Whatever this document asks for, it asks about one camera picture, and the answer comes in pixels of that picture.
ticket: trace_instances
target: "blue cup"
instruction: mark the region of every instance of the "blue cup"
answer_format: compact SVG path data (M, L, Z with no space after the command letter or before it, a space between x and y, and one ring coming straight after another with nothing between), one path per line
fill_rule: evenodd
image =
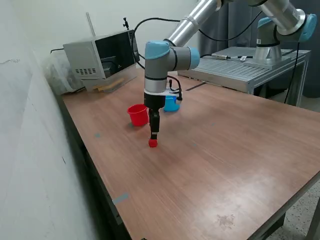
M165 112L176 112L179 110L180 105L176 104L176 96L165 96Z

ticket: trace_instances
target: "plastic bag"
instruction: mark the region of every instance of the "plastic bag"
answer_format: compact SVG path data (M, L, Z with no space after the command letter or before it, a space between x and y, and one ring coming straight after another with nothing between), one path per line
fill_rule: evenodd
M58 94L73 93L84 84L73 74L64 50L53 51L50 54L45 69L45 78L53 91Z

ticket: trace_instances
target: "dark curtain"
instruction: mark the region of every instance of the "dark curtain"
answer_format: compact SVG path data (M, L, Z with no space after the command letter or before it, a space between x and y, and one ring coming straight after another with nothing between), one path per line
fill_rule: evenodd
M316 0L291 0L291 3L297 9L303 9L306 13L313 13L320 19L320 3ZM209 36L215 39L228 39L240 33L260 12L258 7L250 7L245 0L237 0L229 4L225 4L219 12L212 15L200 28ZM251 27L245 31L237 39L229 42L215 42L201 33L200 37L200 53L212 54L228 47L256 47L257 41L257 25L261 18L265 15L262 13ZM320 24L317 25L312 38L300 44L301 50L311 50L311 58L308 65L306 82L303 94L309 98L320 97L320 81L318 80L318 56L320 56L320 48L318 48L317 40L320 40ZM296 43L281 43L283 49L296 49ZM286 89L289 86L291 74L287 73L271 81L268 86L271 89Z

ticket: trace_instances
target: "metal platform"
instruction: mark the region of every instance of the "metal platform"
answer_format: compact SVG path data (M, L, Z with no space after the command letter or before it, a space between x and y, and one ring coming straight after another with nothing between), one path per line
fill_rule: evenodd
M253 56L255 51L256 49L253 47L234 46L218 51L216 54L231 57ZM281 51L283 56L291 57L291 61L275 69L246 66L244 62L239 60L221 60L206 56L201 58L197 68L178 71L178 74L240 92L254 94L255 88L294 68L297 52L289 49ZM300 105L310 54L311 51L299 50L297 68L287 101L290 105Z

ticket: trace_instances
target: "metal table leg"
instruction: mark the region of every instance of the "metal table leg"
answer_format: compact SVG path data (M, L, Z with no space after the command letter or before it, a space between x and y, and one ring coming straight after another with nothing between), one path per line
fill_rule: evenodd
M300 107L302 93L305 86L306 74L309 60L306 59L304 64L296 66L294 77L292 80L287 104Z
M320 199L314 211L313 219L305 240L320 240Z

